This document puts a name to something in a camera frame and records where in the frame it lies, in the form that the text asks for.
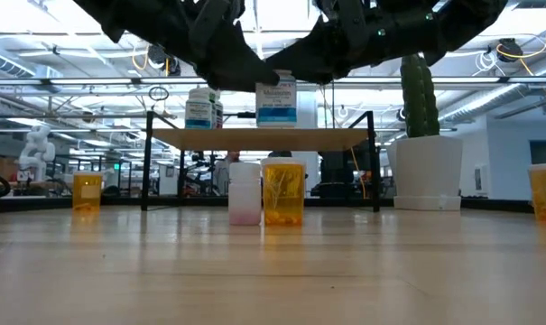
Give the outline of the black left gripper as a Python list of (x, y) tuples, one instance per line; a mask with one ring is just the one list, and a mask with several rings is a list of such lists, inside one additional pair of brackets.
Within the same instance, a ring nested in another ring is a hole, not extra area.
[(139, 36), (182, 60), (201, 60), (195, 72), (211, 88), (255, 91), (276, 86), (279, 75), (246, 44), (236, 22), (245, 0), (136, 0)]

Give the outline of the white frosted plastic bottle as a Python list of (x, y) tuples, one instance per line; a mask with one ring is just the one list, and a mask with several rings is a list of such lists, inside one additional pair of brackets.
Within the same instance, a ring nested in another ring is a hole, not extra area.
[(261, 167), (249, 162), (233, 162), (229, 170), (228, 219), (234, 226), (261, 223)]

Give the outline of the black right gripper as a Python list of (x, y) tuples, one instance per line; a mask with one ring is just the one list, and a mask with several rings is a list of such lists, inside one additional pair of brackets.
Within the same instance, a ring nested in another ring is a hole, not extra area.
[(436, 50), (436, 0), (317, 0), (310, 33), (265, 60), (299, 80), (326, 85), (365, 65)]

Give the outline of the white bottle blue label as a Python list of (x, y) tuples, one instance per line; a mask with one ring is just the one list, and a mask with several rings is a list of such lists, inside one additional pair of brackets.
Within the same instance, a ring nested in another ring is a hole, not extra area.
[(189, 92), (185, 106), (186, 129), (212, 128), (212, 102), (209, 88), (194, 88)]
[(276, 86), (255, 86), (256, 124), (259, 128), (294, 128), (297, 125), (296, 79), (289, 70), (277, 70)]

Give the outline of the white wall dispenser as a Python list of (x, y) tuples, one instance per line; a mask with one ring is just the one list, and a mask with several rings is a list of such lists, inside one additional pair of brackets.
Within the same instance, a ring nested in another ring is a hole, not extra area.
[(475, 192), (480, 195), (488, 193), (488, 169), (486, 164), (478, 164), (474, 169)]

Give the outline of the black aluminium rig frame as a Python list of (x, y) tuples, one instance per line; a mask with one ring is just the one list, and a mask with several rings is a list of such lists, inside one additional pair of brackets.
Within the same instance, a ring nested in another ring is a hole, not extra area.
[[(101, 206), (142, 206), (141, 198), (104, 197)], [(227, 198), (224, 197), (197, 197), (178, 199), (177, 197), (149, 197), (145, 205), (150, 207), (226, 207)], [(361, 199), (306, 199), (305, 207), (330, 208), (370, 208), (371, 200)], [(0, 213), (30, 211), (43, 209), (71, 209), (72, 198), (33, 198), (33, 197), (3, 197), (0, 198)], [(462, 209), (496, 210), (519, 213), (533, 213), (533, 206), (527, 200), (489, 200), (489, 199), (461, 199)]]

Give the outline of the black screen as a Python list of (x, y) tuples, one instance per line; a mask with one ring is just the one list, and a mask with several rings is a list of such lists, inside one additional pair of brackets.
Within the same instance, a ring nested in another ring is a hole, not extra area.
[(365, 150), (344, 152), (319, 152), (322, 182), (354, 181), (354, 171), (368, 172), (371, 169), (370, 153)]

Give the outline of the white bottle maroon label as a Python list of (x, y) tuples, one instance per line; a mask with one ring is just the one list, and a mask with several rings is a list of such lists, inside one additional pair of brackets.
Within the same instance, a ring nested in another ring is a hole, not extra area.
[(215, 110), (216, 110), (215, 128), (216, 129), (221, 129), (223, 127), (224, 108), (223, 108), (222, 102), (220, 101), (220, 92), (219, 91), (216, 93), (214, 105), (215, 105)]

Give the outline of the wooden shelf black metal frame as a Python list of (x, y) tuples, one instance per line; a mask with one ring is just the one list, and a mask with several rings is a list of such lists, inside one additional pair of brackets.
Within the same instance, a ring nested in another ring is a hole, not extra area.
[(152, 164), (152, 139), (162, 140), (182, 153), (193, 151), (294, 151), (294, 152), (344, 152), (367, 140), (369, 143), (371, 182), (368, 198), (363, 199), (306, 199), (307, 207), (381, 208), (381, 176), (378, 162), (379, 149), (375, 144), (374, 113), (366, 111), (348, 128), (331, 129), (179, 129), (163, 116), (149, 111), (145, 115), (146, 138), (144, 145), (143, 189), (140, 200), (142, 211), (149, 207), (150, 170)]

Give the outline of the green cactus in white pot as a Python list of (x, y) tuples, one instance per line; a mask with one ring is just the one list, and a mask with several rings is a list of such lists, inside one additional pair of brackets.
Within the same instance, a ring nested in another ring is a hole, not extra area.
[(462, 141), (440, 134), (430, 69), (417, 54), (402, 58), (405, 133), (387, 148), (397, 209), (458, 211)]

